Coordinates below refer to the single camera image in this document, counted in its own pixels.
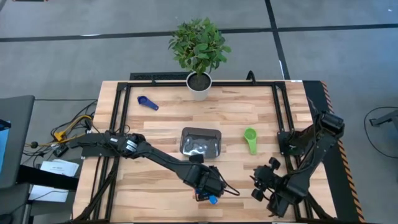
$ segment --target white flower pot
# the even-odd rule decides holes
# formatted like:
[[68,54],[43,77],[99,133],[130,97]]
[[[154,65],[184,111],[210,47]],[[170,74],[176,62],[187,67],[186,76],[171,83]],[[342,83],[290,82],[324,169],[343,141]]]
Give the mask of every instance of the white flower pot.
[[189,86],[189,84],[188,84],[188,79],[189,79],[192,75],[195,75],[195,74],[196,74],[195,72],[192,72],[191,74],[188,75],[187,80],[186,80],[187,87],[188,87],[188,89],[190,90],[190,92],[191,92],[191,94],[192,94],[194,100],[202,101],[202,100],[205,100],[206,97],[207,97],[207,94],[208,94],[208,92],[209,92],[209,90],[210,90],[210,87],[211,87],[212,80],[211,80],[211,77],[209,76],[209,74],[207,74],[206,72],[203,72],[202,75],[206,75],[206,76],[210,79],[210,84],[209,84],[209,86],[207,87],[207,89],[202,90],[202,91],[193,90],[193,89]]

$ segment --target potted plant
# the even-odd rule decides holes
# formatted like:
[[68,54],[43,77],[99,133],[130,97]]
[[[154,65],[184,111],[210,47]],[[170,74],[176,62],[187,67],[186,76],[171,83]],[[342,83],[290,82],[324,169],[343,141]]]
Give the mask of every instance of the potted plant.
[[209,73],[217,69],[220,62],[226,62],[223,52],[230,53],[231,48],[224,45],[225,39],[209,18],[194,19],[178,26],[169,41],[173,49],[174,60],[181,68],[191,72],[187,77],[187,86],[195,100],[204,100],[211,86]]

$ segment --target soil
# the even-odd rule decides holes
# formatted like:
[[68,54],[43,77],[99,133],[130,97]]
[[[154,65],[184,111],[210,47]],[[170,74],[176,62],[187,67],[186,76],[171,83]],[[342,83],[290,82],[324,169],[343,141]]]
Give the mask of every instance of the soil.
[[188,86],[192,90],[196,91],[206,90],[210,86],[210,78],[205,74],[202,75],[194,74],[191,77],[189,77]]

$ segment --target orange striped edge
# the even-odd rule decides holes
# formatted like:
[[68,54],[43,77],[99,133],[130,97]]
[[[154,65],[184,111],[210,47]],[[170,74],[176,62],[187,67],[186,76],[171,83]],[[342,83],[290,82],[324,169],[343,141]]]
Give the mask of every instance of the orange striped edge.
[[[326,102],[328,103],[329,112],[330,113],[335,113],[333,111],[333,107],[331,105],[331,100],[330,100],[329,92],[327,90],[326,83],[322,82],[322,81],[321,81],[321,83],[323,85],[323,91],[325,92],[325,97],[326,97]],[[343,160],[343,165],[345,167],[347,180],[349,182],[349,187],[351,189],[351,194],[353,195],[354,204],[356,205],[356,211],[358,213],[358,219],[359,219],[360,222],[365,222],[365,219],[363,217],[361,204],[360,204],[359,199],[358,199],[358,194],[356,193],[354,180],[353,180],[352,175],[351,175],[351,170],[349,169],[348,160],[347,160],[347,157],[346,157],[346,151],[344,150],[343,142],[341,140],[338,140],[338,148],[339,148],[339,151],[340,151],[340,154],[341,154],[341,159]]]

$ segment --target butcher block tabletop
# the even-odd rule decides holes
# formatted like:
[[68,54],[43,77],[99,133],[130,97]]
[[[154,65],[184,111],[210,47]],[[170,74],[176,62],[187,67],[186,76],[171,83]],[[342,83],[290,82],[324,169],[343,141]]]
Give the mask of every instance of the butcher block tabletop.
[[[94,125],[105,131],[109,128],[118,82],[103,82],[95,111]],[[290,108],[297,130],[312,124],[303,84],[286,81]],[[159,106],[155,111],[141,106],[138,96],[146,96]],[[120,121],[124,92],[118,109]],[[286,114],[279,92],[280,107],[287,125]],[[277,158],[281,166],[278,175],[287,173],[284,158],[279,153],[276,134],[279,130],[271,87],[268,86],[213,86],[205,101],[193,101],[185,86],[132,87],[126,124],[129,133],[143,134],[147,142],[171,156],[188,160],[180,153],[180,138],[185,127],[217,129],[222,133],[221,154],[206,159],[206,165],[220,170],[229,185],[238,189],[240,196],[228,193],[216,205],[209,201],[197,202],[193,189],[185,185],[175,173],[146,159],[121,159],[114,195],[111,222],[272,222],[294,221],[290,206],[283,218],[269,217],[267,200],[258,202],[251,197],[254,189],[250,175],[253,169]],[[251,155],[243,137],[244,130],[257,131],[257,154]],[[97,157],[86,158],[76,191],[73,213],[80,214],[90,202]],[[100,179],[97,176],[96,187]],[[310,192],[331,216],[335,217],[328,180],[323,164],[312,175]],[[108,192],[104,194],[100,218],[104,217]]]

